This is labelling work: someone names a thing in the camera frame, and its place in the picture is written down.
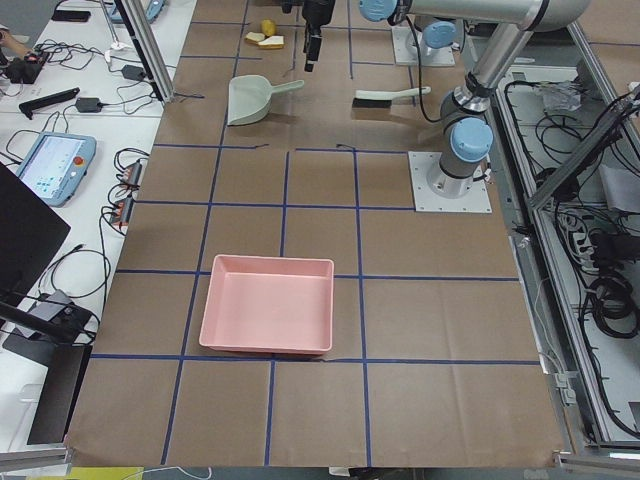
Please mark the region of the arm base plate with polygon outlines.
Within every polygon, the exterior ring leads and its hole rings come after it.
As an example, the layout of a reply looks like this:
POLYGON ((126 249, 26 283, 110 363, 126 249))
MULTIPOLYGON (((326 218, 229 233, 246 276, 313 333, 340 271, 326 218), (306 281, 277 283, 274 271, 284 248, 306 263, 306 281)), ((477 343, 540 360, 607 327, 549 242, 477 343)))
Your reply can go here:
POLYGON ((475 181, 482 174, 481 167, 466 179, 456 179, 441 169, 440 157, 440 152, 408 152, 415 211, 491 214, 486 182, 475 181))
POLYGON ((421 53, 421 64, 426 67, 453 67, 455 59, 452 48, 445 46, 442 48, 432 48, 422 41, 422 33, 417 33, 420 43, 420 51, 417 51, 409 27, 393 26, 391 28, 393 41, 394 60, 396 65, 417 66, 418 53, 421 53))

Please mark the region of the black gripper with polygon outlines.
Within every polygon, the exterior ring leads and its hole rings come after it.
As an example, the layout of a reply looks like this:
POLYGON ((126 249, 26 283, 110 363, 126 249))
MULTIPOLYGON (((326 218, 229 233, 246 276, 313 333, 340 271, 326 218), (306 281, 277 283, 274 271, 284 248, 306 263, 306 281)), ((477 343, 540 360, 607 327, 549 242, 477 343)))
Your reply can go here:
POLYGON ((332 20, 335 0, 282 0, 280 2, 283 13, 290 13, 294 6, 302 7, 302 17, 305 21, 305 43, 303 52, 306 56, 305 72, 313 72, 315 61, 319 59, 322 46, 322 28, 332 20))

